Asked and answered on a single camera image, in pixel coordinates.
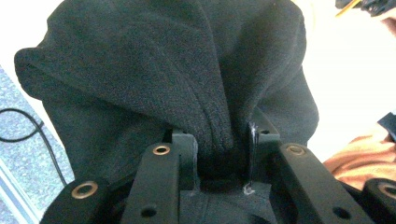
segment orange object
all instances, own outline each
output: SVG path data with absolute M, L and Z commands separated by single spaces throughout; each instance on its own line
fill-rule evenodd
M 391 142 L 388 131 L 376 124 L 323 164 L 336 179 L 360 190 L 371 178 L 396 181 L 395 143 Z
M 346 5 L 346 7 L 341 9 L 341 11 L 338 12 L 337 15 L 335 15 L 335 17 L 340 17 L 340 16 L 344 15 L 346 12 L 348 12 L 350 9 L 352 9 L 354 6 L 356 6 L 359 2 L 361 2 L 361 0 L 351 1 L 348 5 Z

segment black fleece cloth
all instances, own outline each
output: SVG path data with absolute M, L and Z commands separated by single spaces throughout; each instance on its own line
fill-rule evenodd
M 200 175 L 243 168 L 255 106 L 284 142 L 305 145 L 318 110 L 304 52 L 304 19 L 290 0 L 65 0 L 15 65 L 76 178 L 114 182 L 172 127 L 196 137 Z

